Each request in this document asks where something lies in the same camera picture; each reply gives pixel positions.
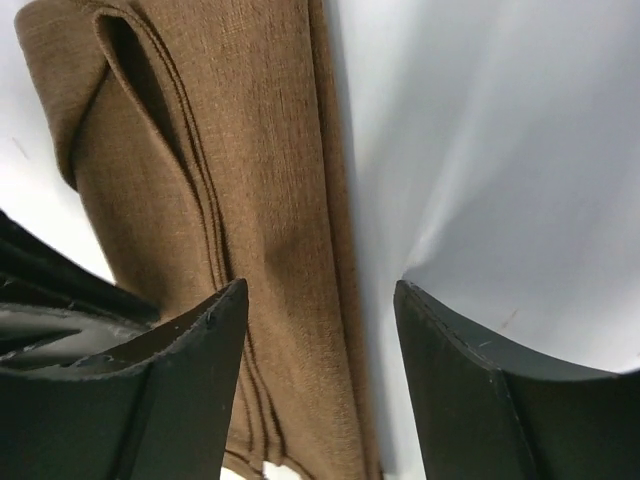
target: folded fabric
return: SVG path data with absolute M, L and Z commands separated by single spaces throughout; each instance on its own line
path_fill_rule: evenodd
M 248 280 L 225 465 L 380 478 L 321 0 L 38 0 L 16 28 L 118 284 L 168 319 Z

